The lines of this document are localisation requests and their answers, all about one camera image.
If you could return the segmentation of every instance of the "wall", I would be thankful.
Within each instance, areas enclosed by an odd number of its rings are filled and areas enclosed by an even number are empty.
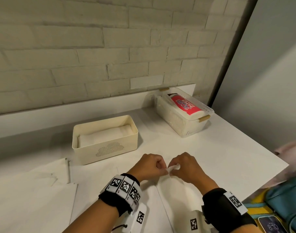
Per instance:
[[[258,0],[212,107],[271,151],[296,139],[296,0]]]
[[[247,4],[0,0],[0,114],[189,83],[207,102]]]

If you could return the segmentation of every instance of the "hand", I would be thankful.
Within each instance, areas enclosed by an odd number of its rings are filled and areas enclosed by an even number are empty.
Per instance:
[[[144,154],[127,173],[136,177],[139,182],[168,174],[165,161],[158,154]]]
[[[183,181],[195,185],[202,195],[218,188],[216,182],[205,174],[196,159],[187,152],[173,158],[168,166],[176,164],[180,164],[180,169],[172,170],[170,176],[177,176]]]

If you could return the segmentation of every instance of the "wristband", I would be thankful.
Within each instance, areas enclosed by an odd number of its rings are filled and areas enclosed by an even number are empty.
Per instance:
[[[248,224],[257,226],[247,213],[247,208],[233,195],[222,188],[216,188],[203,196],[202,206],[205,221],[220,233],[230,233]]]
[[[139,181],[132,175],[123,173],[114,178],[100,192],[99,199],[116,207],[119,216],[126,211],[133,211],[138,206],[142,192]]]

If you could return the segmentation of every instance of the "red label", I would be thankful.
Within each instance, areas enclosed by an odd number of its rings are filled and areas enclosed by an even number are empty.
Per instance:
[[[201,111],[199,107],[196,107],[194,104],[192,104],[190,101],[186,100],[180,95],[173,96],[171,99],[181,110],[187,112],[187,114],[189,115]]]

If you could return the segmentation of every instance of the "perforated cloud design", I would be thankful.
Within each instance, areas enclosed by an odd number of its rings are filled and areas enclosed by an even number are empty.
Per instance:
[[[124,149],[124,146],[120,145],[119,142],[112,142],[108,144],[106,147],[99,148],[96,156],[97,157],[104,156],[106,154],[111,154],[117,151],[121,151],[123,149]]]

